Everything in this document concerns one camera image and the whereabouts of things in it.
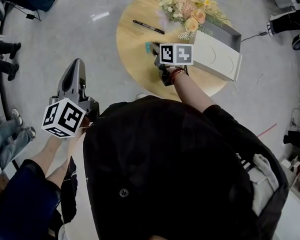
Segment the white flower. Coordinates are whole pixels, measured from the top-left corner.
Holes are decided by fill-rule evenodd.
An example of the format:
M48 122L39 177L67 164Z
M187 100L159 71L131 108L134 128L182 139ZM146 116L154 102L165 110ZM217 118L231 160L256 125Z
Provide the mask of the white flower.
M182 18L183 15L182 15L182 13L174 13L174 14L172 15L172 17L174 17L174 18Z

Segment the white box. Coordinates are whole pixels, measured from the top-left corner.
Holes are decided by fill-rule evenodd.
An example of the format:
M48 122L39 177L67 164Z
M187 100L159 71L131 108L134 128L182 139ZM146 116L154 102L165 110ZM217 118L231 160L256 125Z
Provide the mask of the white box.
M73 137L86 112L69 98L64 98L45 108L41 129L64 139Z
M223 42L197 31L189 43L194 45L193 65L225 81L236 81L242 55Z

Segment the black jacket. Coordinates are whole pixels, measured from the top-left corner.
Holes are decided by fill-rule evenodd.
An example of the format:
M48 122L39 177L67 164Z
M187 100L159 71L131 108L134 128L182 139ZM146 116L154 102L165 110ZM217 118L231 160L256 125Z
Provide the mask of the black jacket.
M270 162L279 188L259 217L236 153ZM271 151L218 105L203 114L148 96L110 106L83 144L100 240L271 239L288 196Z

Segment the teal object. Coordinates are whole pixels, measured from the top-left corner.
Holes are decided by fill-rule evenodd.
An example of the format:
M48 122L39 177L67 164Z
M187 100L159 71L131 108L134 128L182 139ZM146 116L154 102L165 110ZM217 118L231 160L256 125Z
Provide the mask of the teal object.
M145 50L147 53L151 53L151 50L150 50L150 42L146 42L145 43Z

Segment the flower bouquet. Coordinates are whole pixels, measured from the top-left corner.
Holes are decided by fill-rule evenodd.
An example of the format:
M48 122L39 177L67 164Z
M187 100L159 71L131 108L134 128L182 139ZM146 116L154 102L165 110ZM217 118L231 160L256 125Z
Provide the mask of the flower bouquet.
M184 32L178 35L182 40L189 40L197 30L212 35L203 26L205 21L217 26L228 21L214 0L160 0L159 5L168 21L180 23L184 28Z

